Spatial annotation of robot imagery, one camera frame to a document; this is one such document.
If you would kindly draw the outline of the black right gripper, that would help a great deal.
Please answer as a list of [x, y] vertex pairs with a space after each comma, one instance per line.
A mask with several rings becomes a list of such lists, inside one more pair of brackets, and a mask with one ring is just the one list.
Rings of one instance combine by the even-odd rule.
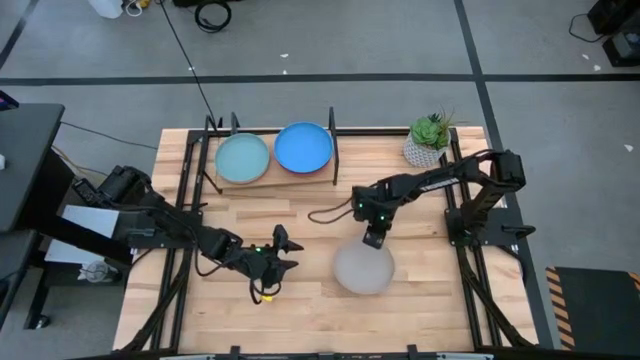
[[394, 212], [372, 212], [368, 214], [368, 232], [363, 236], [363, 243], [370, 247], [381, 249], [385, 240], [384, 235], [391, 229], [394, 217]]

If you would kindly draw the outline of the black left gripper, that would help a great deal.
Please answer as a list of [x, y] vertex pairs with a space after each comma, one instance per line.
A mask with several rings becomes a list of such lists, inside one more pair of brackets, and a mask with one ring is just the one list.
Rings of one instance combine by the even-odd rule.
[[274, 227], [273, 243], [262, 247], [232, 245], [228, 249], [228, 268], [252, 281], [259, 280], [265, 288], [277, 285], [282, 281], [283, 274], [299, 265], [297, 261], [281, 260], [279, 252], [302, 251], [304, 247], [291, 241], [281, 224]]

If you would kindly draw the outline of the white plate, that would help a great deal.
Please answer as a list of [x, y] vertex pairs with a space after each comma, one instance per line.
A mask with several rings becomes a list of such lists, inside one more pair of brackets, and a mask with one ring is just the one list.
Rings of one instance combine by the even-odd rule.
[[361, 241], [341, 245], [333, 258], [333, 274], [346, 290], [358, 295], [383, 293], [392, 283], [395, 261], [391, 251]]

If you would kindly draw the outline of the light blue plate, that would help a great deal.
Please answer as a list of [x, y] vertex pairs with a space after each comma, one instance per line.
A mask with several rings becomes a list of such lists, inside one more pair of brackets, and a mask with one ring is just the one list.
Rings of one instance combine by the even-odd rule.
[[214, 165], [218, 176], [234, 184], [247, 184], [268, 169], [270, 151], [265, 141], [250, 133], [238, 133], [224, 140], [216, 150]]

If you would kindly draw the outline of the dark teal blue plate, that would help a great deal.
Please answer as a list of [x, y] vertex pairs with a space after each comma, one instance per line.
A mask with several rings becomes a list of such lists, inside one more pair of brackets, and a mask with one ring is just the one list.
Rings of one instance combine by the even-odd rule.
[[284, 169], [309, 174], [328, 164], [333, 156], [333, 139], [315, 123], [297, 122], [278, 133], [273, 152]]

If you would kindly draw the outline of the succulent in white patterned pot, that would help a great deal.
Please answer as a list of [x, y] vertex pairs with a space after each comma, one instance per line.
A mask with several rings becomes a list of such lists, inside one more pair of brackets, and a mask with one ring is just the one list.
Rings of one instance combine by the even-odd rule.
[[411, 124], [403, 155], [412, 166], [426, 168], [438, 163], [451, 142], [452, 117], [452, 113], [441, 109]]

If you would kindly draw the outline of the hazard striped black mat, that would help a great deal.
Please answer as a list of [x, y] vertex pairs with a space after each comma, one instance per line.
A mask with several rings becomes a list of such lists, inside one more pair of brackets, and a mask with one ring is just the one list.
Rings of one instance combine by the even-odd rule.
[[640, 357], [640, 275], [545, 269], [563, 350]]

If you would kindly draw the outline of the black desk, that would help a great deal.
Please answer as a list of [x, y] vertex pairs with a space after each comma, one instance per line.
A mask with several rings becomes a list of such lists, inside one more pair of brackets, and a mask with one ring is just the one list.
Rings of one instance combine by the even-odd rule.
[[61, 104], [31, 103], [0, 112], [0, 233], [16, 225], [64, 110]]

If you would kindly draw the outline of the white container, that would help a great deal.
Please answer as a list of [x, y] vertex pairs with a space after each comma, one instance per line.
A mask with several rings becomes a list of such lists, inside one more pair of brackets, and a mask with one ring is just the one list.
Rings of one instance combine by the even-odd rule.
[[88, 0], [96, 13], [107, 19], [116, 19], [123, 13], [122, 0]]

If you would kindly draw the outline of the black equipment box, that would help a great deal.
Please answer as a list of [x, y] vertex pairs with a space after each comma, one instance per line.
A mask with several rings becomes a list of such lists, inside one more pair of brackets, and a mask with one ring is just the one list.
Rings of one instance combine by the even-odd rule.
[[587, 18], [613, 67], [640, 66], [640, 0], [597, 0]]

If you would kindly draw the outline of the black aluminium table frame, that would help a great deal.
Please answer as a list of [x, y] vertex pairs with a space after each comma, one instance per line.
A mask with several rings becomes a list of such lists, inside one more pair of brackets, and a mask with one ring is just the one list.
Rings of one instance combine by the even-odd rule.
[[473, 346], [455, 249], [450, 245], [443, 191], [402, 207], [386, 243], [395, 260], [389, 288], [360, 296], [342, 288], [332, 262], [343, 244], [360, 239], [365, 227], [342, 208], [353, 186], [404, 173], [406, 133], [400, 128], [345, 128], [338, 136], [337, 183], [236, 189], [219, 194], [200, 187], [203, 221], [256, 245], [268, 243], [283, 225], [304, 247], [281, 292], [254, 304], [246, 278], [202, 261], [190, 275], [179, 331], [166, 318], [163, 345], [183, 353], [396, 352], [469, 350]]

